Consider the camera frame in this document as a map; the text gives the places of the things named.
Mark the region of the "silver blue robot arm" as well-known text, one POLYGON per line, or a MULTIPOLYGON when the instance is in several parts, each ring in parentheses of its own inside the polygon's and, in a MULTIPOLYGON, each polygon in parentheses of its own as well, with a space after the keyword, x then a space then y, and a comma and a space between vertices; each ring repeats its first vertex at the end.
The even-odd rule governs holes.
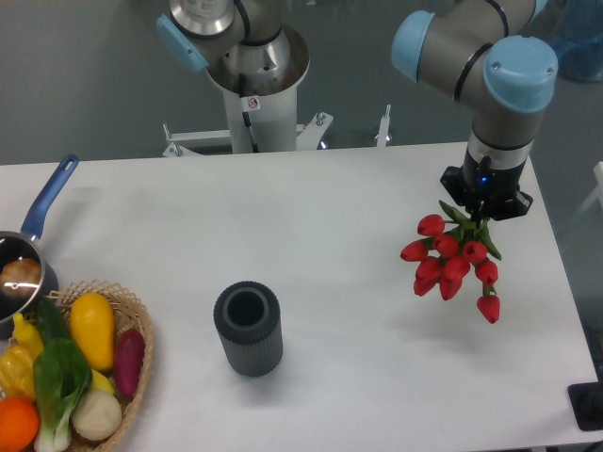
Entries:
MULTIPOLYGON (((464 1, 445 16, 411 13, 391 47, 394 67, 472 110, 464 163, 441 182, 474 221, 527 214, 519 186, 558 72, 552 48, 521 28, 541 1, 464 1)), ((295 151, 303 37, 279 1, 173 1, 156 22, 165 47, 221 89, 235 153, 295 151)))

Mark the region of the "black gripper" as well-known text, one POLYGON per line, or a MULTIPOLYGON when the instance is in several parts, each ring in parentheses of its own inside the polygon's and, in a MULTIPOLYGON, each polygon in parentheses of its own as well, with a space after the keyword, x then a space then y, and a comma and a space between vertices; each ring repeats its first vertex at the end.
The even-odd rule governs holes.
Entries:
POLYGON ((465 152, 460 167, 449 166, 440 182, 454 203, 472 220, 505 220, 525 216, 533 197, 520 190, 525 162, 511 169, 496 169, 490 156, 475 159, 465 152))

